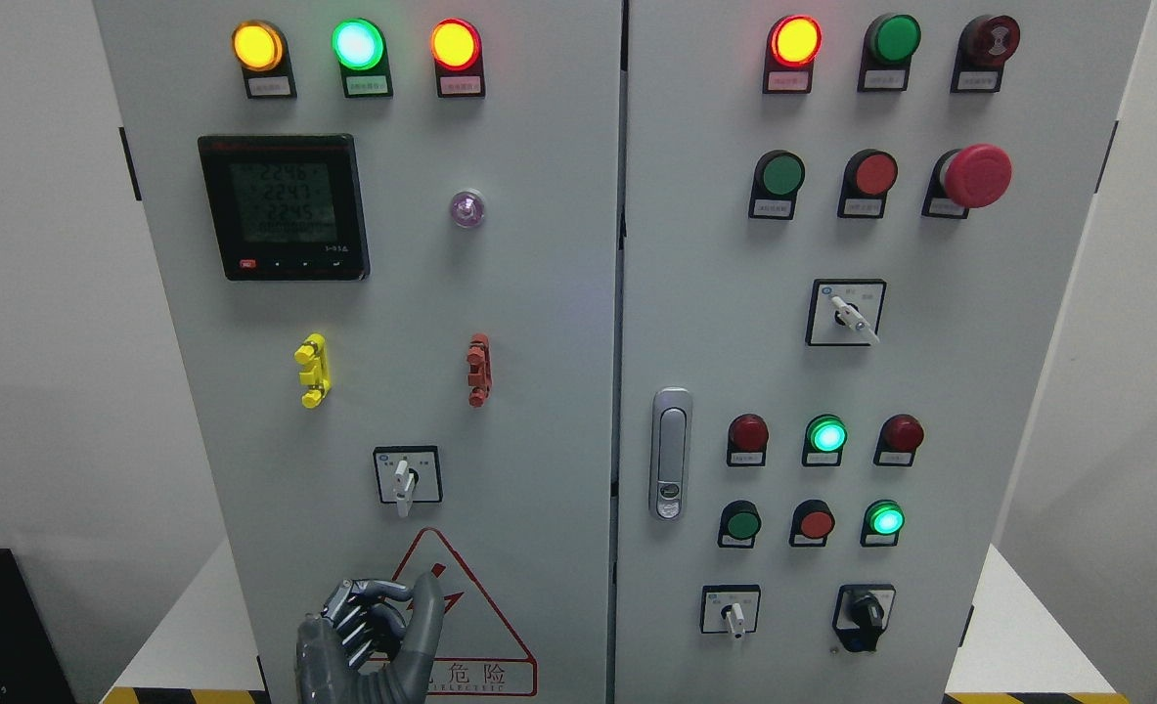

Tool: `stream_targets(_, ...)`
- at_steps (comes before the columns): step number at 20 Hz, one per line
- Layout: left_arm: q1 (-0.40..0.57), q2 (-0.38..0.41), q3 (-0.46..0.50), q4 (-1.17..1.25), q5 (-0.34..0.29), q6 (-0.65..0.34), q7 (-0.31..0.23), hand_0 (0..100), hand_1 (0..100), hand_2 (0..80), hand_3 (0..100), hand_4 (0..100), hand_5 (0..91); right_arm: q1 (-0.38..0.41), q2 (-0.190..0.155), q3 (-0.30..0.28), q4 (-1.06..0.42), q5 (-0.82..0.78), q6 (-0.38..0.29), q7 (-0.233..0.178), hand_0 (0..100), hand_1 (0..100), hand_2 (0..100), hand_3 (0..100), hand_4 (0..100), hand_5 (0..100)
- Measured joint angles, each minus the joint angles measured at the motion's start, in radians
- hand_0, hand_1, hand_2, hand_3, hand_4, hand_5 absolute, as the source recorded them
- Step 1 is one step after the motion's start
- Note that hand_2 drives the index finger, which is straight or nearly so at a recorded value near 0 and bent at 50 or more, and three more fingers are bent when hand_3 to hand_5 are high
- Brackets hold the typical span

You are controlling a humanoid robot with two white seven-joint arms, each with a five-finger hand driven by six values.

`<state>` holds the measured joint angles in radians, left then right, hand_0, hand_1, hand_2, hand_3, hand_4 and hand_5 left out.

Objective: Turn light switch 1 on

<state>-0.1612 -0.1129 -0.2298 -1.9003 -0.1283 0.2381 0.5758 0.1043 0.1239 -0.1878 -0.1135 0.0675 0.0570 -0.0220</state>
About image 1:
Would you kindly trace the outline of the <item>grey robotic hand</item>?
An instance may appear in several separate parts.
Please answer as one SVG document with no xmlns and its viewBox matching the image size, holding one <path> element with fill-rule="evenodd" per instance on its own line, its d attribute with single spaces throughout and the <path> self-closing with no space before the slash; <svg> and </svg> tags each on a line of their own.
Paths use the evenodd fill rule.
<svg viewBox="0 0 1157 704">
<path fill-rule="evenodd" d="M 447 601 L 423 572 L 411 587 L 342 580 L 319 614 L 297 629 L 301 703 L 422 703 L 439 650 Z"/>
</svg>

